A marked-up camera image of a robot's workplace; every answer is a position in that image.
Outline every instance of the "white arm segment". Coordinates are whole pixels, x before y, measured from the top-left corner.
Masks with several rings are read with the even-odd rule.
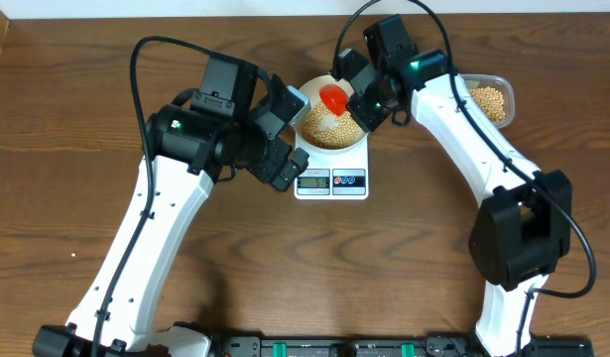
[[[162,286],[187,227],[213,187],[211,178],[205,172],[198,176],[189,174],[187,164],[179,161],[157,156],[153,169],[156,195],[151,211],[155,215],[147,220],[124,267],[113,301],[108,307],[110,318],[104,323],[101,336],[102,345],[110,346],[114,339],[119,339],[126,342],[127,351],[144,350],[153,341],[153,318]],[[97,321],[95,313],[135,231],[147,194],[146,163],[142,160],[133,198],[104,264],[79,306],[68,318],[67,323],[77,325],[77,336],[93,339]],[[199,345],[199,350],[206,353],[209,340],[196,333],[192,342],[192,334],[188,331],[174,327],[169,332],[157,334],[155,341],[180,342],[182,347],[192,345],[195,348]]]
[[[459,95],[466,101],[468,112],[481,130],[514,165],[531,178],[539,168],[525,159],[494,127],[481,108],[476,105],[461,76],[456,77]],[[463,113],[457,110],[452,96],[448,74],[426,83],[426,87],[413,93],[413,116],[425,126],[443,146],[472,189],[477,204],[492,196],[493,189],[502,185],[511,189],[523,180],[511,171],[504,171],[503,163],[478,136]],[[507,356],[516,351],[517,330],[525,305],[525,292],[530,287],[540,288],[548,276],[535,276],[506,292],[501,286],[485,283],[483,312],[476,324],[475,333],[491,356]],[[530,322],[535,307],[531,302],[521,338],[522,346],[531,340]]]

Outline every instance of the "white wall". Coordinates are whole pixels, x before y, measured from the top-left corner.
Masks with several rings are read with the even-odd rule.
[[[610,0],[424,0],[437,13],[610,12]],[[348,15],[366,0],[0,0],[9,19]],[[386,0],[366,14],[420,13]]]

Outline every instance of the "plastic container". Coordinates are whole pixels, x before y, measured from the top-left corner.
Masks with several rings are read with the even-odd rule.
[[[344,79],[342,79],[340,81],[335,81],[335,79],[330,75],[319,76],[319,77],[316,77],[316,78],[308,81],[299,89],[299,91],[308,97],[308,100],[311,104],[311,108],[313,108],[321,100],[320,95],[319,95],[320,89],[323,88],[327,84],[335,84],[335,85],[339,86],[340,88],[342,88],[342,90],[344,90],[344,92],[349,97],[351,96],[351,94],[353,94],[353,87],[351,87],[351,84],[349,84],[349,82],[347,82]],[[366,133],[360,130],[359,134],[355,137],[355,141],[353,142],[353,145],[351,145],[347,148],[343,148],[343,149],[323,149],[314,144],[309,143],[303,137],[302,125],[305,122],[305,120],[306,120],[306,117],[304,117],[298,123],[292,123],[292,125],[294,125],[294,129],[296,130],[296,136],[298,137],[297,142],[300,142],[303,149],[305,149],[305,151],[307,151],[307,152],[313,151],[313,152],[318,152],[318,153],[321,153],[324,155],[344,154],[344,153],[348,153],[348,152],[352,151],[353,149],[355,149],[360,143],[362,143],[362,141],[365,141],[366,137],[367,137]]]
[[[497,128],[504,128],[514,120],[516,115],[516,102],[514,101],[514,90],[512,85],[498,75],[488,74],[462,74],[461,77],[465,80],[465,85],[468,89],[492,87],[503,94],[503,110],[505,110],[505,120],[500,122],[492,122]]]

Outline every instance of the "grain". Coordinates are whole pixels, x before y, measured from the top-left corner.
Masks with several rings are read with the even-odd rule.
[[[503,93],[498,89],[489,86],[470,89],[470,94],[472,94],[472,99],[481,107],[485,115],[492,122],[498,123],[507,119],[507,114],[503,109],[505,98],[503,98]]]
[[[347,148],[355,143],[360,132],[351,113],[345,111],[336,116],[321,101],[311,109],[301,127],[303,138],[323,149]]]

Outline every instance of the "clear plastic container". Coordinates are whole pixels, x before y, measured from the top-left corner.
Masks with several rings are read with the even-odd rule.
[[[504,128],[514,120],[516,115],[516,102],[514,101],[514,90],[512,85],[498,75],[488,74],[462,74],[461,77],[465,80],[465,85],[468,89],[492,87],[503,94],[503,110],[505,110],[505,120],[493,122],[497,128]]]

